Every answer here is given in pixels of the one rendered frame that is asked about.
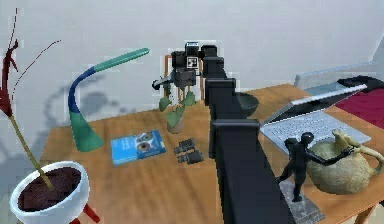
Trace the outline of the dark green bowl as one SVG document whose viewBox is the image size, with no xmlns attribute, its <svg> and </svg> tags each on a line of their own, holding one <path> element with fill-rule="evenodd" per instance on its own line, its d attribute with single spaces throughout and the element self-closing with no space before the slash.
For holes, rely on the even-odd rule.
<svg viewBox="0 0 384 224">
<path fill-rule="evenodd" d="M 256 111 L 259 105 L 259 100 L 255 96 L 244 92 L 237 92 L 236 96 L 243 112 L 247 116 L 251 116 Z"/>
</svg>

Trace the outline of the black pillow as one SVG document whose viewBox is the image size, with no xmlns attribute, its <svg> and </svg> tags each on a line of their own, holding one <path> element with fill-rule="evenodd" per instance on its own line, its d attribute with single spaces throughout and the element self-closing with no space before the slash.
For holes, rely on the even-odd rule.
<svg viewBox="0 0 384 224">
<path fill-rule="evenodd" d="M 370 93 L 374 90 L 384 89 L 384 81 L 370 76 L 358 75 L 356 77 L 339 79 L 338 83 L 345 87 L 355 87 L 359 85 L 366 85 L 367 88 L 363 90 L 364 93 Z"/>
</svg>

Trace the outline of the red plant in white pot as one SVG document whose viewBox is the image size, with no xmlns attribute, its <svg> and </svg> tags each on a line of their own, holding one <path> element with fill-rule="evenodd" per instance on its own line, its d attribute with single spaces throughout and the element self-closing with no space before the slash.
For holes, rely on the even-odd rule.
<svg viewBox="0 0 384 224">
<path fill-rule="evenodd" d="M 32 154 L 13 115 L 8 78 L 11 68 L 18 70 L 12 58 L 13 52 L 19 47 L 18 40 L 13 39 L 16 15 L 2 61 L 0 111 L 9 119 L 35 170 L 12 191 L 9 208 L 23 224 L 81 224 L 81 214 L 99 224 L 101 218 L 88 204 L 90 182 L 85 168 L 75 161 L 59 161 L 42 166 Z"/>
</svg>

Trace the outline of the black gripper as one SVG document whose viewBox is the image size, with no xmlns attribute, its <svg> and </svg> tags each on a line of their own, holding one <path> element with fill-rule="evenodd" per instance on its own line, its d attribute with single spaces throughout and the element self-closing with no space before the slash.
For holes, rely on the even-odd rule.
<svg viewBox="0 0 384 224">
<path fill-rule="evenodd" d="M 184 89 L 196 84 L 197 58 L 187 56 L 184 51 L 174 51 L 172 56 L 171 76 L 164 76 L 152 82 L 152 88 L 159 90 L 161 85 L 174 83 L 176 87 Z"/>
</svg>

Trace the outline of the green plant in small pot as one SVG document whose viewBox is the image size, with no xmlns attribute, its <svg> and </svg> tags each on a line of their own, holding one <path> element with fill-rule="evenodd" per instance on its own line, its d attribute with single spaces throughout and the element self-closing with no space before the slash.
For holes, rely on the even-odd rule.
<svg viewBox="0 0 384 224">
<path fill-rule="evenodd" d="M 171 100 L 171 86 L 166 84 L 164 86 L 164 96 L 159 100 L 159 110 L 164 112 L 169 108 L 165 114 L 167 122 L 167 131 L 172 134 L 178 134 L 183 130 L 183 114 L 185 109 L 189 106 L 196 104 L 195 94 L 187 88 L 187 91 L 182 91 L 182 99 L 175 105 Z"/>
</svg>

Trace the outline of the brown wooden table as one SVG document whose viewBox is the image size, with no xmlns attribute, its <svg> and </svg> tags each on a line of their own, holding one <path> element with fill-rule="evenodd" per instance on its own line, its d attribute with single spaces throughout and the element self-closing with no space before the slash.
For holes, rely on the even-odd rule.
<svg viewBox="0 0 384 224">
<path fill-rule="evenodd" d="M 263 120 L 291 100 L 309 94 L 283 84 L 249 91 L 260 105 L 252 118 Z M 326 112 L 369 135 L 366 146 L 384 154 L 384 130 L 337 107 Z M 51 129 L 41 157 L 42 164 L 73 160 L 82 164 L 90 181 L 88 204 L 100 216 L 99 224 L 223 224 L 213 160 L 207 158 L 209 108 L 199 102 L 187 108 L 184 130 L 167 132 L 164 114 L 156 110 L 90 122 L 105 145 L 82 153 L 77 151 L 70 127 Z M 114 167 L 110 139 L 158 129 L 167 152 L 149 159 Z M 194 165 L 178 163 L 173 148 L 193 137 L 205 161 Z M 384 199 L 384 174 L 371 179 L 369 187 L 355 195 L 330 195 L 319 191 L 307 179 L 303 192 L 326 218 L 318 224 L 341 224 L 358 216 L 364 224 L 379 201 Z"/>
</svg>

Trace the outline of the bed with red blanket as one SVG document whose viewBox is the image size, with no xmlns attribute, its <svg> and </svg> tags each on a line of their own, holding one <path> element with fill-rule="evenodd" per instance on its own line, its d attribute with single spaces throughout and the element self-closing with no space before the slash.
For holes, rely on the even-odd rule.
<svg viewBox="0 0 384 224">
<path fill-rule="evenodd" d="M 317 95 L 347 88 L 338 80 L 358 75 L 384 81 L 384 35 L 370 61 L 297 74 L 294 85 L 311 95 Z M 362 90 L 336 106 L 384 130 L 384 89 L 370 93 Z"/>
</svg>

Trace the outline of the blue book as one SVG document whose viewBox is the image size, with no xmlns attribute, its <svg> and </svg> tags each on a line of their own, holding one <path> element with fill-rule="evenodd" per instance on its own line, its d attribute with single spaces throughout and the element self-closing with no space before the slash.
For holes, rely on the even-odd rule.
<svg viewBox="0 0 384 224">
<path fill-rule="evenodd" d="M 111 158 L 115 166 L 166 152 L 165 144 L 158 130 L 113 139 L 110 143 Z"/>
</svg>

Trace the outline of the black figure statue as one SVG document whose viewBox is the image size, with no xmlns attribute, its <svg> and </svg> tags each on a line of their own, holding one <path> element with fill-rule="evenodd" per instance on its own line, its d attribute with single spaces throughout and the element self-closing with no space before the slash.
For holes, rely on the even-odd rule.
<svg viewBox="0 0 384 224">
<path fill-rule="evenodd" d="M 293 188 L 293 203 L 302 201 L 301 188 L 306 180 L 307 164 L 313 161 L 322 166 L 330 166 L 339 160 L 351 155 L 354 148 L 351 146 L 343 149 L 336 157 L 324 159 L 316 155 L 308 148 L 308 145 L 314 140 L 314 134 L 311 132 L 304 132 L 301 139 L 287 138 L 284 141 L 285 147 L 289 151 L 289 162 L 285 166 L 282 174 L 276 178 L 278 184 L 287 180 L 291 175 L 294 175 L 294 188 Z"/>
</svg>

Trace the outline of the teal and blue desk lamp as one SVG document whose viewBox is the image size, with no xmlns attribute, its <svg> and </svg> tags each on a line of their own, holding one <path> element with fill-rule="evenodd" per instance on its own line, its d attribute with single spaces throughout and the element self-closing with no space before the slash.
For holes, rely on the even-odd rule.
<svg viewBox="0 0 384 224">
<path fill-rule="evenodd" d="M 112 67 L 118 66 L 120 64 L 135 60 L 144 55 L 147 55 L 150 52 L 148 48 L 141 48 L 134 50 L 123 55 L 108 59 L 104 62 L 98 63 L 81 75 L 79 75 L 71 84 L 69 93 L 68 93 L 68 110 L 70 116 L 70 127 L 72 130 L 72 136 L 75 143 L 75 146 L 80 152 L 91 152 L 100 148 L 104 141 L 103 139 L 96 134 L 96 132 L 88 124 L 84 116 L 82 115 L 77 102 L 76 102 L 76 88 L 77 86 L 86 78 L 94 75 L 95 73 L 110 69 Z"/>
</svg>

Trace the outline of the silver open laptop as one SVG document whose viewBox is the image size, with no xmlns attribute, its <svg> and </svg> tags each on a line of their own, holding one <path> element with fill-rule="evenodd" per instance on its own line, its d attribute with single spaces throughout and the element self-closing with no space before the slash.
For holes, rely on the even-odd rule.
<svg viewBox="0 0 384 224">
<path fill-rule="evenodd" d="M 309 146 L 333 139 L 333 129 L 339 129 L 357 142 L 365 143 L 370 140 L 369 136 L 324 113 L 324 110 L 366 88 L 363 84 L 291 101 L 265 119 L 260 125 L 260 132 L 285 154 L 288 150 L 284 141 L 287 138 L 300 140 L 304 132 L 314 134 L 314 141 Z"/>
</svg>

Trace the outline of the black binoculars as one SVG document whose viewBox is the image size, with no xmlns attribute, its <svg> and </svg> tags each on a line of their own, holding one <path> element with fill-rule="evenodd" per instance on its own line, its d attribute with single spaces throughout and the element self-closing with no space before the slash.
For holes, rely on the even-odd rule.
<svg viewBox="0 0 384 224">
<path fill-rule="evenodd" d="M 177 156 L 179 163 L 186 162 L 188 165 L 202 162 L 203 154 L 195 147 L 193 138 L 183 140 L 174 149 L 174 154 Z"/>
</svg>

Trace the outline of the beige clay jug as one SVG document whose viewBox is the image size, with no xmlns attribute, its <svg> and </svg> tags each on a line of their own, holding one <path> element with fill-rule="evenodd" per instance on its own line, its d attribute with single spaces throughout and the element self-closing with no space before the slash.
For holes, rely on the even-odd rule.
<svg viewBox="0 0 384 224">
<path fill-rule="evenodd" d="M 310 150 L 325 160 L 335 158 L 344 149 L 353 149 L 354 152 L 329 166 L 309 162 L 307 173 L 322 192 L 336 195 L 359 193 L 368 187 L 372 177 L 381 173 L 384 156 L 339 129 L 334 129 L 332 134 L 334 141 L 317 142 Z"/>
</svg>

